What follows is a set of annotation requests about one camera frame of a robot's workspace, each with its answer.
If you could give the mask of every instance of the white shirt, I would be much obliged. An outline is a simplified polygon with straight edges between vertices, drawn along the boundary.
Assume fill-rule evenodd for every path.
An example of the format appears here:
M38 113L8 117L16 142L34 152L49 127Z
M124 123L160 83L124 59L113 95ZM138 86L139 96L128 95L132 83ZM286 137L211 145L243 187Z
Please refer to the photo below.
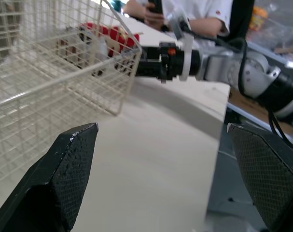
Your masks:
M146 4L148 0L136 0L141 4ZM165 18L173 10L177 8L182 8L187 14L189 20L200 19L200 18L217 18L223 22L224 28L221 31L221 36L226 36L229 34L230 18L231 18L231 8L233 0L162 0L163 14ZM214 46L213 42L196 40L194 47L198 46Z

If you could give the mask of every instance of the person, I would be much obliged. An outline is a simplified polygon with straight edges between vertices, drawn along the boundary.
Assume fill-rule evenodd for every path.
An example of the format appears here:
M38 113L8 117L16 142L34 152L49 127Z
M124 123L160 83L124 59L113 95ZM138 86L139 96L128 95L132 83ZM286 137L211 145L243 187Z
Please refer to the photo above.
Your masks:
M229 34L231 8L233 0L162 0L163 14L150 11L155 7L148 0L129 0L124 13L144 20L144 23L156 30L161 30L167 23L166 17L175 8L182 8L187 14L193 32L210 36ZM200 45L215 45L210 41L198 41Z

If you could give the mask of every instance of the white wire basket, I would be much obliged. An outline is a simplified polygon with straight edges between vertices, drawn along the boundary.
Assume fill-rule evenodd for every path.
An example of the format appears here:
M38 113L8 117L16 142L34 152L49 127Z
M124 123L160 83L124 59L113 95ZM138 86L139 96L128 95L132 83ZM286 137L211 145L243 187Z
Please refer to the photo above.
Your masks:
M120 113L141 47L103 3L111 7L0 0L0 191L12 190L61 132ZM111 47L113 26L134 45L117 38Z

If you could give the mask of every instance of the hand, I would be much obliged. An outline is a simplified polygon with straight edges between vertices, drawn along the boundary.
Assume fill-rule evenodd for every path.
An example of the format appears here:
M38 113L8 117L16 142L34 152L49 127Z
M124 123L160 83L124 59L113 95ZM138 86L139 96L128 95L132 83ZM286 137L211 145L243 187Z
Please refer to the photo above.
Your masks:
M154 8L155 5L153 3L147 3L144 8L144 23L151 28L156 30L161 30L164 25L164 16L163 14L157 14L150 12L150 8Z

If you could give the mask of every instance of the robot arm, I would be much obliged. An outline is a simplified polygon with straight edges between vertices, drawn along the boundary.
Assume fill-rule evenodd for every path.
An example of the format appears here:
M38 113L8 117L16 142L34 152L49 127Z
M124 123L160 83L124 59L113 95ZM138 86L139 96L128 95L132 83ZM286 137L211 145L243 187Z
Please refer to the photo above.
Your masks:
M221 46L192 50L193 37L179 26L186 19L182 15L171 18L176 37L185 39L183 44L187 46L160 43L159 47L145 47L137 76L156 77L161 82L177 76L185 81L194 76L197 81L222 82L238 89L242 54ZM256 52L247 53L242 71L244 94L268 106L278 120L293 126L293 80L280 68L269 66L267 59Z

